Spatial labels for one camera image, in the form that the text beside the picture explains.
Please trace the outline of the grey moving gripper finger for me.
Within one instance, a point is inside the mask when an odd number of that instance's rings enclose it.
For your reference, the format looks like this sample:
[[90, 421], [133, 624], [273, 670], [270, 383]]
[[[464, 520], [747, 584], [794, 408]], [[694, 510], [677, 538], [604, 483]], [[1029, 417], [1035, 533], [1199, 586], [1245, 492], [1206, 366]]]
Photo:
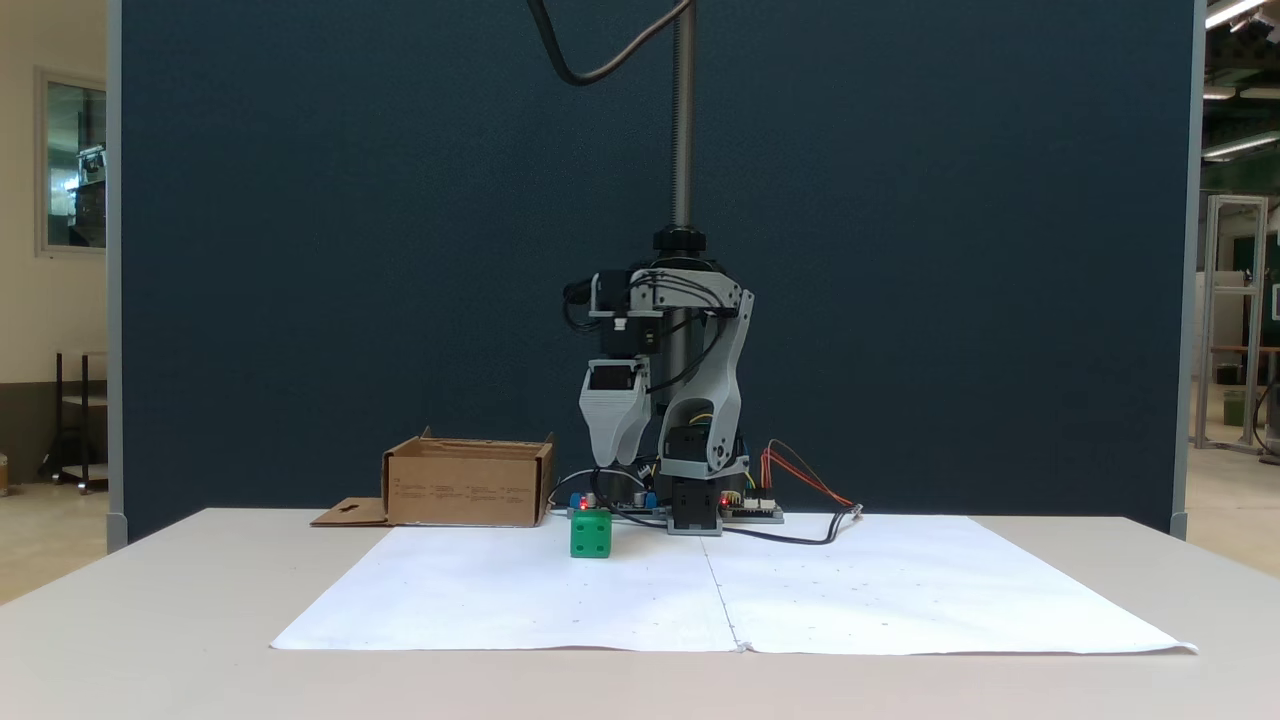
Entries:
[[640, 443], [652, 419], [652, 401], [648, 389], [635, 389], [634, 398], [622, 414], [618, 428], [618, 464], [632, 465], [639, 456]]

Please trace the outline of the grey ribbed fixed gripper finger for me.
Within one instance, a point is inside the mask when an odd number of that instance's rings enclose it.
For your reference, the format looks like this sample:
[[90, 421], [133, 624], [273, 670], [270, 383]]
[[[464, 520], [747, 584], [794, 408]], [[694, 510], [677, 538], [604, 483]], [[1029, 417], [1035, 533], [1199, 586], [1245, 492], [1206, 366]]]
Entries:
[[643, 437], [643, 393], [582, 392], [579, 406], [595, 464], [600, 468], [634, 464]]

